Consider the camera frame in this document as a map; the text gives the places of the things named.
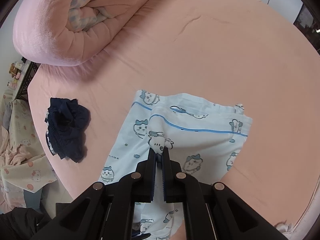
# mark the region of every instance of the gray fabric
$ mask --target gray fabric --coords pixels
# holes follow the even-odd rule
[[[5,111],[4,111],[4,116],[3,116],[3,123],[2,126],[9,131],[9,126],[10,126],[10,119],[11,119],[11,114],[12,114],[12,103],[9,102],[5,106]]]

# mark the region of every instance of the white wall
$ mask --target white wall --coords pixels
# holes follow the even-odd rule
[[[13,22],[21,2],[17,2],[0,28],[0,95],[6,90],[8,81],[12,80],[9,74],[11,63],[22,58],[12,41]]]

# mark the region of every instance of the navy blue clothing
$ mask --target navy blue clothing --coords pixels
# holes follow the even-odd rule
[[[83,129],[89,121],[89,111],[77,99],[51,98],[48,116],[48,139],[61,159],[69,157],[79,162],[83,156]]]

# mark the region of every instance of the rolled comforter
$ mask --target rolled comforter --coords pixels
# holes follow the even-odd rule
[[[100,52],[147,0],[24,0],[13,43],[25,58],[76,66]]]

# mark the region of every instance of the pink bed sheet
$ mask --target pink bed sheet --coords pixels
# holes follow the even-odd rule
[[[319,177],[319,66],[303,34],[260,0],[149,0],[89,61],[42,65],[29,103],[48,159],[76,198],[98,179],[137,90],[242,102],[253,124],[222,181],[271,224],[295,224]],[[91,112],[81,163],[48,150],[50,97],[78,98]]]

